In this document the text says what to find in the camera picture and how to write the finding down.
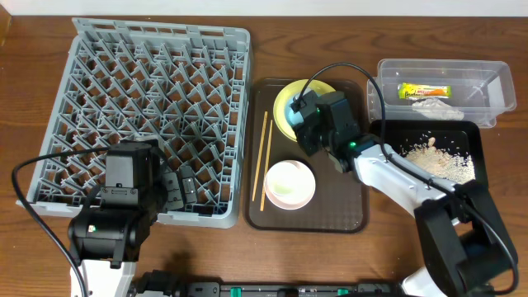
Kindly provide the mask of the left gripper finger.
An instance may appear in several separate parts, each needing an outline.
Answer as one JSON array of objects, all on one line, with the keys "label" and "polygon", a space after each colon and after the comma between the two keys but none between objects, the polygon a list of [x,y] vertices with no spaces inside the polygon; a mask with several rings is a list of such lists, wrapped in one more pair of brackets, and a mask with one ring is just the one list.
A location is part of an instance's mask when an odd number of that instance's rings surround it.
[{"label": "left gripper finger", "polygon": [[167,189],[166,211],[174,211],[182,208],[182,191],[180,182],[175,172],[163,174],[163,184]]},{"label": "left gripper finger", "polygon": [[194,204],[197,202],[196,185],[194,172],[192,168],[187,165],[179,167],[179,174],[181,178],[181,190],[183,192],[186,204]]}]

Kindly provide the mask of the pink white bowl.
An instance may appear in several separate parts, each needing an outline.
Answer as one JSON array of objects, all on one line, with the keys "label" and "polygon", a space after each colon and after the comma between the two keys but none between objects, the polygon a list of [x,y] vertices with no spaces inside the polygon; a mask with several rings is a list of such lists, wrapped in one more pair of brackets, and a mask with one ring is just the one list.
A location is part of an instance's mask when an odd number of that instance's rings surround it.
[{"label": "pink white bowl", "polygon": [[316,179],[304,163],[284,160],[267,171],[263,186],[266,198],[274,206],[283,210],[299,210],[314,198]]}]

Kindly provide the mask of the green snack wrapper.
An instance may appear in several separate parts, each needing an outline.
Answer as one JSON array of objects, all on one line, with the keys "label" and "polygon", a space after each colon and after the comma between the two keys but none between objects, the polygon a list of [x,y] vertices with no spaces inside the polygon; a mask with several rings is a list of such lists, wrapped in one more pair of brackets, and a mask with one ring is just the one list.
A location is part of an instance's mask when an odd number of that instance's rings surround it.
[{"label": "green snack wrapper", "polygon": [[421,100],[429,98],[450,98],[451,86],[432,86],[403,82],[398,86],[398,98],[404,100]]}]

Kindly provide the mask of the white napkin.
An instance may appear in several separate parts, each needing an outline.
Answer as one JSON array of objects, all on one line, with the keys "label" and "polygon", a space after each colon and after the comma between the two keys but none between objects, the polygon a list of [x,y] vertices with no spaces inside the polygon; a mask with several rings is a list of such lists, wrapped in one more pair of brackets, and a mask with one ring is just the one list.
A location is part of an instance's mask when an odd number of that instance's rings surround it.
[{"label": "white napkin", "polygon": [[412,104],[412,109],[430,120],[463,120],[464,113],[438,98],[429,98]]}]

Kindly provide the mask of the rice food waste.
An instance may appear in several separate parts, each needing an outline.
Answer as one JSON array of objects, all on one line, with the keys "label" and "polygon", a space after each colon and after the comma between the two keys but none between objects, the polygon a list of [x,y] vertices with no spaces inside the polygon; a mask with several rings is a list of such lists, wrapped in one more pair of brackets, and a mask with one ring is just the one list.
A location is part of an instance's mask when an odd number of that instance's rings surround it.
[{"label": "rice food waste", "polygon": [[416,141],[409,137],[399,145],[400,154],[409,162],[437,177],[464,184],[476,178],[473,159],[467,153],[438,148],[439,138],[430,131],[422,133]]}]

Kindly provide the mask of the light blue bowl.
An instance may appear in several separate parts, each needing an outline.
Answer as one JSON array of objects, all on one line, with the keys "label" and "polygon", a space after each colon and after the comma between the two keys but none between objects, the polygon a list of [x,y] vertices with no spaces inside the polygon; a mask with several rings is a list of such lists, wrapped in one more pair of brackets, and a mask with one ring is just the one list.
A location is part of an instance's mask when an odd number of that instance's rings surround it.
[{"label": "light blue bowl", "polygon": [[299,111],[294,112],[294,110],[291,107],[294,100],[297,99],[298,97],[299,97],[299,93],[292,95],[289,98],[289,100],[286,102],[286,106],[285,106],[285,118],[286,118],[287,123],[291,127],[294,127],[295,125],[298,125],[298,124],[302,124],[304,122],[304,119],[301,113]]}]

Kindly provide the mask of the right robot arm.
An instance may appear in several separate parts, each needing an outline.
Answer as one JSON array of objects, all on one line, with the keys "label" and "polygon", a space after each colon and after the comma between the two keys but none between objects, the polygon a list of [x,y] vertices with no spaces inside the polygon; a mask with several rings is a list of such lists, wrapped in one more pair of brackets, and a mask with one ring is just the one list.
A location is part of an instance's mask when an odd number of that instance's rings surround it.
[{"label": "right robot arm", "polygon": [[309,156],[325,150],[413,215],[432,283],[446,296],[507,295],[519,284],[516,249],[486,186],[442,179],[361,132],[343,92],[304,92],[289,103],[292,129]]}]

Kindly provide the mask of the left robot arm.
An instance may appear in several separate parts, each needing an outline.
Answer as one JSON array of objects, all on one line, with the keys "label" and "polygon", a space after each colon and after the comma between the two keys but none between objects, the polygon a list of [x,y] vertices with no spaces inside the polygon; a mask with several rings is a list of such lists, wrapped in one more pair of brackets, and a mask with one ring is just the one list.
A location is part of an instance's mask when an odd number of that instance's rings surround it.
[{"label": "left robot arm", "polygon": [[169,271],[134,277],[140,248],[160,214],[183,206],[182,182],[158,140],[125,140],[106,153],[106,177],[68,227],[73,296],[186,296]]}]

